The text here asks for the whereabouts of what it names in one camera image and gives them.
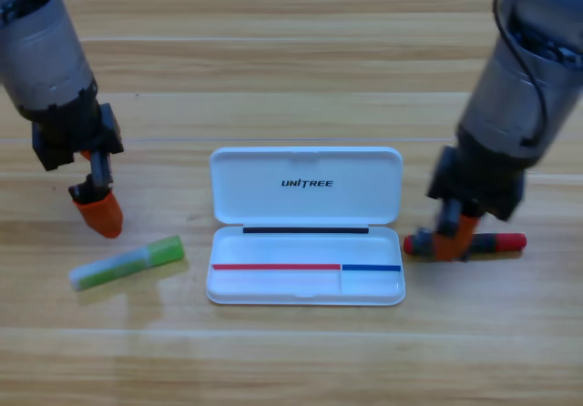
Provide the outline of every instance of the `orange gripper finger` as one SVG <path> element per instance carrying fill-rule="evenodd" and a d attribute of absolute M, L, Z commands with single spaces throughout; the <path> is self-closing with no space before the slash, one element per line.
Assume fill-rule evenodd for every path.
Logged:
<path fill-rule="evenodd" d="M 97 233 L 109 239 L 119 236 L 123 227 L 124 215 L 112 192 L 95 203 L 79 204 L 73 202 L 87 225 Z"/>
<path fill-rule="evenodd" d="M 453 260 L 464 255 L 472 243 L 472 237 L 480 218 L 466 217 L 459 219 L 459 229 L 453 238 L 434 233 L 434 257 L 437 260 Z"/>

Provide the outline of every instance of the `logo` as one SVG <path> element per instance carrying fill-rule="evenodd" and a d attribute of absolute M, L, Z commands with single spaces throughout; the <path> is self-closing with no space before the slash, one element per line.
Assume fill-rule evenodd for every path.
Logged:
<path fill-rule="evenodd" d="M 281 185 L 298 188 L 331 188 L 333 183 L 333 180 L 302 180 L 298 178 L 297 180 L 283 180 Z"/>

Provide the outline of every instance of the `red marker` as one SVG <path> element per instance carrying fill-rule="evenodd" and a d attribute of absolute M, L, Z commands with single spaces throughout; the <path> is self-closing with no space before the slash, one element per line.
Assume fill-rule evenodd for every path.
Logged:
<path fill-rule="evenodd" d="M 527 245 L 524 233 L 478 233 L 472 237 L 468 255 L 522 251 Z M 421 229 L 404 239 L 403 251 L 412 256 L 433 255 L 432 233 Z"/>

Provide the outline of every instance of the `red cap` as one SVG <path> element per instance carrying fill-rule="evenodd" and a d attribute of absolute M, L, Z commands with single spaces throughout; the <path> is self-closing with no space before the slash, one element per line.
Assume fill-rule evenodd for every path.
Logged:
<path fill-rule="evenodd" d="M 527 245 L 524 233 L 503 233 L 496 235 L 496 252 L 521 251 Z"/>
<path fill-rule="evenodd" d="M 413 254 L 413 236 L 407 236 L 403 241 L 403 251 L 405 254 Z"/>

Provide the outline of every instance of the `marker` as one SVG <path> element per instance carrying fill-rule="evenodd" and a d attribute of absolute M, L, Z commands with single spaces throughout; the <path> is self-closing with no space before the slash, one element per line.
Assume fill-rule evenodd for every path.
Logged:
<path fill-rule="evenodd" d="M 522 251 L 527 245 L 524 233 L 477 233 L 472 237 L 468 254 L 490 254 Z M 403 251 L 411 256 L 431 257 L 433 254 L 432 234 L 421 229 L 404 239 Z"/>
<path fill-rule="evenodd" d="M 172 236 L 109 259 L 77 267 L 69 272 L 69 280 L 73 288 L 83 290 L 183 258 L 182 241 L 179 236 Z"/>

